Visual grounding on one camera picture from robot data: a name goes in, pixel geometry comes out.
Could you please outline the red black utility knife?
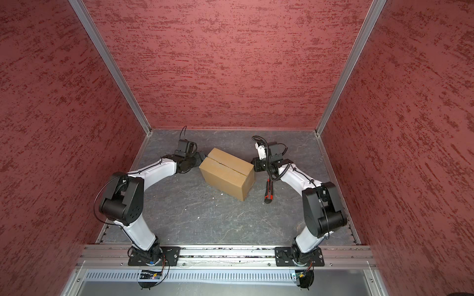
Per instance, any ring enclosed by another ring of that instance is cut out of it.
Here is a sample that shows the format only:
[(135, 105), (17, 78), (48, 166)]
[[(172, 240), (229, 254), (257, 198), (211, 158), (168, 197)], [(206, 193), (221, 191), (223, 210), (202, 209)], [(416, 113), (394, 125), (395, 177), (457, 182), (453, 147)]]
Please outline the red black utility knife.
[(270, 204), (273, 201), (273, 199), (274, 199), (273, 181), (269, 178), (266, 182), (264, 203), (265, 204)]

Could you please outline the brown cardboard express box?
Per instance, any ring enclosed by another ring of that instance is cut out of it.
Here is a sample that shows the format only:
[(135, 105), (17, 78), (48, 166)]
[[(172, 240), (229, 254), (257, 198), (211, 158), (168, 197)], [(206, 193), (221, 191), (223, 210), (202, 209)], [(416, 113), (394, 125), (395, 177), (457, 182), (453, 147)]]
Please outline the brown cardboard express box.
[(255, 182), (251, 163), (217, 148), (211, 150), (199, 169), (207, 184), (242, 202)]

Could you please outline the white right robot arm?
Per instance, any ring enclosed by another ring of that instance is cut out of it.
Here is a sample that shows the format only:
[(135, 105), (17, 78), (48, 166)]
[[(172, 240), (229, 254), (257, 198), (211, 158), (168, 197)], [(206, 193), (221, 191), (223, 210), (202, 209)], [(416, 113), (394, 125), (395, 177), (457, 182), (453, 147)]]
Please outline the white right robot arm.
[(253, 136), (258, 156), (252, 160), (254, 171), (267, 173), (264, 196), (266, 204), (274, 199), (274, 184), (282, 181), (293, 188), (302, 198), (305, 228), (295, 237), (290, 248), (276, 248), (278, 264), (309, 266), (322, 264), (319, 245), (348, 223), (341, 197), (332, 182), (321, 182), (301, 171), (296, 164), (285, 158), (288, 147), (283, 143), (267, 142), (261, 136)]

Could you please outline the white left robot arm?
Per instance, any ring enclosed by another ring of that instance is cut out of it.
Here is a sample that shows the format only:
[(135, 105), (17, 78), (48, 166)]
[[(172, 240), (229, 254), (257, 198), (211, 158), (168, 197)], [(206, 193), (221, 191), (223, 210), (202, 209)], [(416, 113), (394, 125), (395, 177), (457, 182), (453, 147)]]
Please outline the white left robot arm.
[(148, 266), (165, 262), (159, 238), (143, 217), (144, 192), (165, 178), (189, 172), (205, 159), (206, 154), (198, 150), (195, 142), (180, 139), (173, 154), (138, 170), (111, 176), (101, 194), (98, 210), (129, 238), (132, 260)]

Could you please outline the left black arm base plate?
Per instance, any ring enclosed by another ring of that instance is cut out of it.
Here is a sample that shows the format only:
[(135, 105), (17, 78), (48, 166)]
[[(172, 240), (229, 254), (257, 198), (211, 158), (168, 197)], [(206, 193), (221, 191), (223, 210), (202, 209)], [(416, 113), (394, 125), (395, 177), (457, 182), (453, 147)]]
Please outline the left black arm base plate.
[(176, 266), (180, 256), (181, 247), (152, 247), (148, 251), (131, 247), (128, 249), (128, 266)]

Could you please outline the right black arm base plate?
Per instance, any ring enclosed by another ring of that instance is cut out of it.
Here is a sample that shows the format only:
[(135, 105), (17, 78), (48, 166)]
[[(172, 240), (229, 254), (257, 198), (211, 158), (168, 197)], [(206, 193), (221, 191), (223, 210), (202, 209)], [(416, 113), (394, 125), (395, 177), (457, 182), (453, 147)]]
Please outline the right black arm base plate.
[(295, 267), (322, 267), (325, 266), (322, 249), (316, 247), (313, 251), (302, 253), (294, 245), (292, 247), (275, 248), (276, 265), (295, 266)]

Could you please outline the aluminium front rail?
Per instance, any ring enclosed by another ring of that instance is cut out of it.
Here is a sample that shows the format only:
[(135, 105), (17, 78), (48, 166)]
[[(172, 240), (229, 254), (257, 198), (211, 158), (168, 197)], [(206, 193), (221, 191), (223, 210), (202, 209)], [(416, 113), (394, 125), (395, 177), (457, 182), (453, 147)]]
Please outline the aluminium front rail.
[[(272, 245), (163, 245), (181, 247), (176, 269), (290, 269), (277, 266)], [(128, 266), (127, 244), (87, 245), (76, 267), (123, 268)], [(316, 270), (376, 270), (378, 265), (369, 246), (321, 246), (325, 266)]]

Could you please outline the right aluminium corner post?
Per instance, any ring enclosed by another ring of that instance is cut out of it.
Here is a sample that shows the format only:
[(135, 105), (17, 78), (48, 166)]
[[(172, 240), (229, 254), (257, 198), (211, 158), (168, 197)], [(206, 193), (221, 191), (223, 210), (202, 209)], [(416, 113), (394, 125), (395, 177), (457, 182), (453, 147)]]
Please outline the right aluminium corner post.
[(316, 128), (316, 137), (320, 138), (326, 127), (331, 114), (333, 113), (339, 98), (349, 81), (349, 78), (362, 54), (364, 47), (375, 27), (375, 24), (380, 17), (380, 14), (386, 4), (386, 0), (373, 0), (368, 13), (362, 23), (362, 26), (357, 34), (353, 47), (348, 55), (347, 61), (344, 64), (341, 75), (336, 83), (336, 86), (330, 96), (328, 105), (323, 112), (322, 118), (320, 119)]

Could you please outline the aluminium corner post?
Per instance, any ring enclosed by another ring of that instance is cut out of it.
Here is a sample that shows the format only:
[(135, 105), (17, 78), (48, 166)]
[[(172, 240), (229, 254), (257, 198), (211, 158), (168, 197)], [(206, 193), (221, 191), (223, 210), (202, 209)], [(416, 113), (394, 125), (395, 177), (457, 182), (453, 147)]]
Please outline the aluminium corner post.
[(380, 17), (380, 14), (386, 4), (386, 0), (373, 0), (368, 13), (362, 23), (362, 26), (357, 34), (353, 47), (348, 55), (347, 61), (344, 64), (341, 75), (336, 83), (336, 86), (330, 96), (328, 105), (323, 112), (322, 118), (320, 119), (316, 128), (316, 137), (320, 138), (326, 127), (331, 114), (333, 113), (339, 98), (349, 81), (349, 78), (362, 54), (364, 47), (375, 27), (375, 24)]
[(90, 13), (88, 12), (85, 3), (80, 0), (69, 0), (70, 5), (72, 6), (76, 16), (79, 18), (79, 21), (83, 25), (86, 33), (94, 44), (96, 50), (101, 56), (103, 62), (105, 63), (107, 69), (112, 75), (114, 81), (116, 82), (118, 88), (123, 94), (124, 98), (128, 102), (132, 112), (139, 121), (139, 124), (143, 128), (145, 134), (150, 136), (152, 133), (152, 128), (148, 122), (145, 114), (143, 113), (141, 107), (139, 106), (138, 101), (132, 93), (132, 90), (128, 86), (125, 77), (120, 71), (116, 61), (114, 60), (110, 50), (108, 49), (103, 37), (101, 36), (97, 26), (95, 25)]

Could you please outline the left aluminium corner post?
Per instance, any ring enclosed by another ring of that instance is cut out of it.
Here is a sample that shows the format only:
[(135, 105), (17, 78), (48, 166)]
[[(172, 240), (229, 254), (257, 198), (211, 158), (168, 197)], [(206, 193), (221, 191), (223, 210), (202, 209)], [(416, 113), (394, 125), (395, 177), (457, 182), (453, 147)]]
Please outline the left aluminium corner post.
[(101, 36), (97, 26), (95, 25), (90, 13), (88, 12), (85, 3), (80, 0), (69, 0), (70, 5), (72, 6), (76, 16), (79, 18), (79, 21), (83, 25), (86, 33), (94, 44), (96, 50), (101, 56), (103, 62), (105, 63), (107, 69), (112, 75), (114, 81), (116, 82), (118, 88), (123, 94), (124, 98), (128, 102), (132, 112), (139, 121), (139, 124), (143, 128), (145, 134), (150, 136), (152, 133), (152, 128), (148, 122), (145, 114), (143, 113), (141, 107), (139, 106), (138, 101), (132, 93), (132, 90), (128, 86), (125, 77), (120, 71), (116, 61), (114, 60), (110, 50), (108, 49), (103, 37)]

